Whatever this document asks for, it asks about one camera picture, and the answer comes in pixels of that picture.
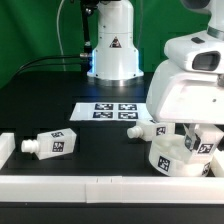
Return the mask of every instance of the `table surface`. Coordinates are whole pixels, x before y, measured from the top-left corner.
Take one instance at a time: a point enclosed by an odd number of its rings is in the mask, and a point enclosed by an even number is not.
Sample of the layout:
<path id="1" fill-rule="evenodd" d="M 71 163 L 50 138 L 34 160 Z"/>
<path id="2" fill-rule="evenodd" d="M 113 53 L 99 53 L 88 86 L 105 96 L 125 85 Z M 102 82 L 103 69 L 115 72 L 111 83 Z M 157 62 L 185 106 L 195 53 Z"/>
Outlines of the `table surface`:
<path id="1" fill-rule="evenodd" d="M 127 137 L 127 129 L 135 122 L 69 120 L 77 102 L 145 103 L 152 76 L 146 73 L 143 84 L 129 87 L 89 84 L 78 72 L 36 71 L 16 76 L 0 90 L 0 134 L 14 132 L 16 139 L 16 149 L 0 175 L 163 176 L 148 161 L 150 143 Z M 64 128 L 77 134 L 74 153 L 40 161 L 35 154 L 21 152 L 23 140 Z M 183 133 L 182 126 L 177 126 L 177 132 Z M 24 214 L 23 223 L 35 223 L 32 217 L 60 223 L 62 215 L 77 223 L 162 223 L 161 213 L 170 218 L 164 223 L 211 223 L 224 217 L 221 205 L 0 203 L 0 208 L 1 224 L 13 223 L 11 212 Z"/>

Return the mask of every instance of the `white cylinder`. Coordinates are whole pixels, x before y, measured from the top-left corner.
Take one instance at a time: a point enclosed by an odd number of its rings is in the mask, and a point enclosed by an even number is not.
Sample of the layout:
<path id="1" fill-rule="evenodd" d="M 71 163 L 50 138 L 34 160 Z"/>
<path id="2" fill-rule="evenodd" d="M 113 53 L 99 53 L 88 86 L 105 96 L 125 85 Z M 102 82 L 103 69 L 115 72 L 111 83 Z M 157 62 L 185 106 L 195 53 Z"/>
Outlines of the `white cylinder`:
<path id="1" fill-rule="evenodd" d="M 37 140 L 26 140 L 22 142 L 22 152 L 36 153 L 39 151 Z"/>
<path id="2" fill-rule="evenodd" d="M 141 137 L 144 133 L 141 127 L 135 126 L 133 128 L 129 128 L 127 130 L 127 134 L 129 138 L 139 138 Z"/>

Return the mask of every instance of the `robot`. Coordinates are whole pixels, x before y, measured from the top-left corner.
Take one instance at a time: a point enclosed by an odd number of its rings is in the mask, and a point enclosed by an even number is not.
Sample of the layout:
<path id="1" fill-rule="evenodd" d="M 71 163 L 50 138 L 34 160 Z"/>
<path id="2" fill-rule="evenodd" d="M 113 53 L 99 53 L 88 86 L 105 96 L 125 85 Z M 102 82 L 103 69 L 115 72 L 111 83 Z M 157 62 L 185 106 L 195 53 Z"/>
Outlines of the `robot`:
<path id="1" fill-rule="evenodd" d="M 224 1 L 181 2 L 190 10 L 211 13 L 211 20 L 206 31 L 165 45 L 168 60 L 155 71 L 146 106 L 156 122 L 182 123 L 186 134 L 155 135 L 149 161 L 168 176 L 201 177 L 208 174 L 223 137 L 215 125 L 224 124 Z"/>
<path id="2" fill-rule="evenodd" d="M 139 52 L 133 44 L 134 10 L 130 1 L 83 0 L 81 3 L 84 14 L 91 15 L 94 9 L 99 11 L 98 45 L 91 52 L 92 68 L 87 73 L 89 82 L 104 86 L 142 82 Z"/>

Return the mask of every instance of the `green backdrop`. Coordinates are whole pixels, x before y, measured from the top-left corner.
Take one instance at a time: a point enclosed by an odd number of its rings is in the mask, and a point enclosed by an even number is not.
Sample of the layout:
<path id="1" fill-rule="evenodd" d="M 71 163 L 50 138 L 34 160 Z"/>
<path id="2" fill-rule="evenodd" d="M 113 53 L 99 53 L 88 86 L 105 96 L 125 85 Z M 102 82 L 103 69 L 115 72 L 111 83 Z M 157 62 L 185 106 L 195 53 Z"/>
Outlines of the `green backdrop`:
<path id="1" fill-rule="evenodd" d="M 27 61 L 60 54 L 56 15 L 61 0 L 0 1 L 0 87 L 5 85 Z M 131 0 L 135 9 L 135 44 L 139 39 L 141 4 Z M 207 28 L 209 16 L 186 10 L 179 0 L 143 0 L 140 39 L 140 67 L 154 71 L 165 59 L 165 42 L 173 37 Z M 93 45 L 97 40 L 97 13 L 89 18 Z M 79 1 L 66 1 L 61 14 L 61 37 L 65 54 L 82 52 L 83 35 Z"/>

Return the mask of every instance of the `white paper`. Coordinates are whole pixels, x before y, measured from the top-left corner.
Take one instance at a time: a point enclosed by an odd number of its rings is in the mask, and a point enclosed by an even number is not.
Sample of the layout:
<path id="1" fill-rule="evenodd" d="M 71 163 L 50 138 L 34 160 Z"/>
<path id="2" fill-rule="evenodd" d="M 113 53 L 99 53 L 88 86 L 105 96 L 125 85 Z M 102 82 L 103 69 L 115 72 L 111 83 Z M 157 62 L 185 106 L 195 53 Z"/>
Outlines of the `white paper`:
<path id="1" fill-rule="evenodd" d="M 70 121 L 153 120 L 145 103 L 77 103 Z"/>

